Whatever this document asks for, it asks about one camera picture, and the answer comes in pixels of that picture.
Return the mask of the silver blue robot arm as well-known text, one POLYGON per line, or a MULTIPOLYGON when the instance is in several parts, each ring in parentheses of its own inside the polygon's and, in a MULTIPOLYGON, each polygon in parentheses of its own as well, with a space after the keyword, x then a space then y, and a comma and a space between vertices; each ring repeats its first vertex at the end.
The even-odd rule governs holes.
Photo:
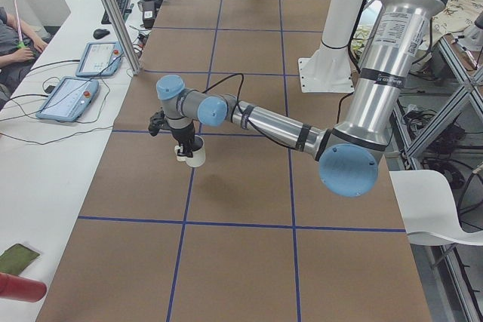
POLYGON ((338 115, 333 127, 321 130, 246 103, 239 95, 191 89, 179 75, 166 75, 156 85, 161 107, 149 120, 150 134, 170 131, 177 141, 177 159, 199 167, 205 161, 205 144, 195 133, 195 125, 217 127, 228 121, 286 149, 311 155, 318 163, 321 181, 333 193, 358 197, 369 192, 389 145, 384 134, 389 117, 417 60, 424 33, 448 0, 381 2, 355 90, 349 94, 349 111, 338 115))

